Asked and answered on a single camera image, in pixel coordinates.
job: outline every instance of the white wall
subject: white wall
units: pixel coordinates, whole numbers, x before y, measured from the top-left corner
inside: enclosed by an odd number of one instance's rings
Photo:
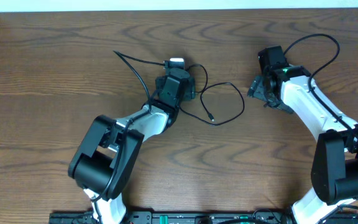
[[[0,12],[358,7],[358,0],[0,0]]]

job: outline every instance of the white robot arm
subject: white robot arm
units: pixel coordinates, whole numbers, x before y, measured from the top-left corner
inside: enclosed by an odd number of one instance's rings
[[[158,99],[146,102],[130,116],[98,116],[70,162],[68,175],[84,189],[93,206],[93,218],[119,224],[126,214],[121,192],[132,172],[142,143],[160,134],[176,120],[179,105],[195,97],[195,80],[184,70],[182,58],[165,61],[165,76],[156,79]],[[97,151],[108,148],[114,159]]]
[[[340,206],[358,199],[358,140],[353,133],[358,134],[358,124],[319,90],[309,71],[287,62],[281,46],[259,52],[259,63],[263,76],[255,79],[248,95],[266,106],[295,112],[317,141],[313,188],[291,207],[292,223],[324,222]],[[356,158],[345,161],[347,151],[357,153]]]

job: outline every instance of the wooden table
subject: wooden table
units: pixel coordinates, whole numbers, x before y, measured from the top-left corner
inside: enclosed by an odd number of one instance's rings
[[[67,176],[68,163],[99,114],[120,118],[145,102],[142,86],[112,50],[161,62],[202,63],[209,83],[230,81],[246,96],[260,73],[257,52],[324,32],[341,54],[319,87],[358,121],[358,9],[64,12],[0,14],[0,223],[47,223],[50,212],[90,203]],[[288,53],[314,71],[334,54],[315,38]],[[137,62],[151,90],[161,67]],[[204,76],[193,72],[197,87]],[[241,108],[237,93],[205,94],[217,120]],[[207,118],[199,100],[184,103]],[[145,142],[125,203],[155,210],[237,211],[284,208],[311,187],[316,147],[297,115],[246,98],[246,110],[220,127],[183,113]]]

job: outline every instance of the green led light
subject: green led light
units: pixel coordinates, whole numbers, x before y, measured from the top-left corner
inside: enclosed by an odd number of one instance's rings
[[[248,216],[241,216],[240,219],[248,219]],[[249,222],[240,222],[240,224],[250,224]]]
[[[160,224],[168,224],[168,216],[167,215],[160,216]]]

